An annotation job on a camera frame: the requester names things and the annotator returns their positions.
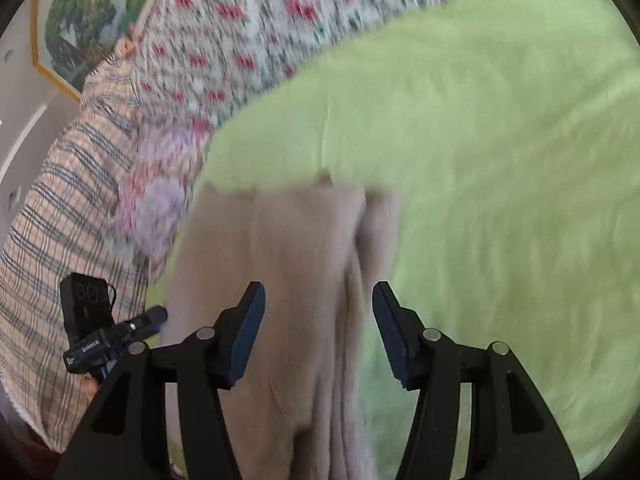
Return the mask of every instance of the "beige towel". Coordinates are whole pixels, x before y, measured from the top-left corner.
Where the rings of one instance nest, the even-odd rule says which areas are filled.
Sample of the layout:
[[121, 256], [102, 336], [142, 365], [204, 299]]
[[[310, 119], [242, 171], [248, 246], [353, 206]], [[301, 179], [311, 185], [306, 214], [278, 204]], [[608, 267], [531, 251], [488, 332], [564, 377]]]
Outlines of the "beige towel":
[[[264, 284], [246, 373], [221, 392], [244, 480], [376, 477], [358, 418], [358, 346], [397, 231], [398, 199], [357, 186], [202, 191], [168, 284], [161, 342], [213, 324], [249, 281]], [[175, 391], [168, 402], [176, 438]]]

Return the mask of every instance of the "picture frame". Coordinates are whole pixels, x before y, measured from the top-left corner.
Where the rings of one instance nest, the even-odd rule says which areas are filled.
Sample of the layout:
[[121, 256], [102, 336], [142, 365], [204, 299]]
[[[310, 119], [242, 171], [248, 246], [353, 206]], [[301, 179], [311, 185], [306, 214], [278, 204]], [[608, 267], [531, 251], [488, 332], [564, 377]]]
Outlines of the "picture frame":
[[130, 36], [146, 0], [31, 0], [33, 66], [79, 102], [85, 78]]

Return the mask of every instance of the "green blanket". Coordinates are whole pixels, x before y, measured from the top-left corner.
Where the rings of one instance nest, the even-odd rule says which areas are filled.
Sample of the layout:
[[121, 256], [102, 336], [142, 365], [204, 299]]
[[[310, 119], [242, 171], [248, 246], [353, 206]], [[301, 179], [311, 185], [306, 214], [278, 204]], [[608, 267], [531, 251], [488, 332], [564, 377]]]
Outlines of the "green blanket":
[[[584, 474], [640, 402], [639, 104], [640, 48], [610, 0], [459, 0], [342, 44], [251, 104], [216, 134], [199, 184], [328, 170], [398, 190], [401, 303], [459, 343], [507, 342]], [[367, 431], [391, 479], [416, 395], [372, 320], [363, 345]]]

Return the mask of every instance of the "person's hand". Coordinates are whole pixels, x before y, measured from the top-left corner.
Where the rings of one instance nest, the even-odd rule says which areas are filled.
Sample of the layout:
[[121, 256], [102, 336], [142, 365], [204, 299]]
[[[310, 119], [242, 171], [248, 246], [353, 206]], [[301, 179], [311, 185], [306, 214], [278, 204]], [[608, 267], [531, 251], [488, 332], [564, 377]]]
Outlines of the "person's hand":
[[131, 41], [129, 38], [122, 37], [116, 45], [116, 53], [119, 57], [125, 59], [136, 51], [137, 41]]
[[93, 377], [83, 377], [82, 381], [80, 381], [80, 391], [84, 393], [89, 402], [94, 400], [99, 388], [100, 384]]

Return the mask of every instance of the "metal screw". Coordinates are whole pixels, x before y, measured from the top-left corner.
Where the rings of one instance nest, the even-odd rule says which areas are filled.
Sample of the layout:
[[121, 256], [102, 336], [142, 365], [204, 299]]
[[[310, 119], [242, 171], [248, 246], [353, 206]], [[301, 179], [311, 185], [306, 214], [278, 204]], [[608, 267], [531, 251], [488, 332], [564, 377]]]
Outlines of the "metal screw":
[[437, 341], [442, 337], [442, 334], [437, 328], [427, 328], [422, 332], [422, 337], [427, 341]]
[[216, 335], [216, 331], [212, 329], [210, 326], [203, 326], [200, 330], [196, 332], [196, 337], [201, 341], [207, 341], [213, 336]]
[[496, 341], [491, 345], [491, 348], [498, 355], [507, 355], [509, 353], [509, 347], [502, 341]]
[[129, 345], [129, 353], [131, 355], [142, 354], [146, 350], [146, 344], [142, 341], [135, 341]]

